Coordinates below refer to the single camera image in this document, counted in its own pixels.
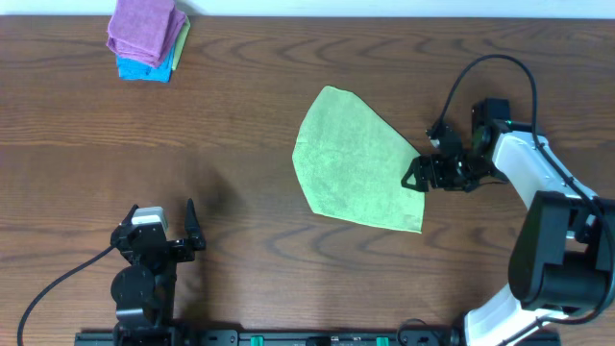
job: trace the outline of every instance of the green connector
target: green connector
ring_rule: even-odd
[[[265,339],[262,336],[250,337],[250,346],[263,346],[264,344],[265,344]]]
[[[376,346],[388,346],[388,337],[377,337]]]

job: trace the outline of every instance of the folded towel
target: folded towel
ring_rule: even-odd
[[[107,46],[122,58],[158,67],[185,22],[173,0],[117,0]]]
[[[190,21],[188,17],[185,18],[184,26],[180,30],[180,34],[177,36],[177,40],[175,41],[175,56],[173,57],[173,71],[177,69],[178,63],[180,63],[180,57],[182,56],[182,51],[184,50],[185,37],[188,35],[188,30],[190,30]]]
[[[166,58],[158,68],[117,56],[116,63],[119,78],[127,81],[143,80],[168,83],[171,78],[174,51],[175,46],[172,46],[171,51],[166,55]]]

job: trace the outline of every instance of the green towel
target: green towel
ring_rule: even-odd
[[[173,71],[177,69],[177,64],[180,63],[180,58],[182,57],[182,51],[184,50],[185,37],[188,35],[188,31],[190,30],[190,21],[188,17],[185,18],[184,26],[180,30],[180,33],[177,35],[175,39],[175,54],[173,55]]]
[[[356,95],[325,86],[301,125],[292,161],[313,212],[420,233],[425,194],[401,185],[418,156]]]

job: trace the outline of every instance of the table surface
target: table surface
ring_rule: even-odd
[[[124,82],[108,17],[0,17],[0,344],[51,281],[108,246],[133,203],[162,206],[172,236],[185,199],[209,248],[182,264],[176,317],[244,329],[392,330],[449,324],[506,283],[526,210],[511,185],[426,196],[423,234],[313,214],[291,154],[312,101],[353,91],[419,151],[460,70],[489,53],[533,71],[539,122],[584,183],[615,196],[615,22],[526,19],[195,17],[169,84]],[[516,66],[468,74],[450,109],[511,100],[529,120]],[[25,331],[70,345],[115,323],[116,252],[52,290]],[[566,345],[615,337],[615,309],[559,328]]]

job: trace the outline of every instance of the blue towel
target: blue towel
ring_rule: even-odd
[[[126,81],[143,80],[168,83],[171,78],[174,53],[175,46],[171,48],[171,51],[158,68],[148,66],[142,62],[116,56],[119,78]]]

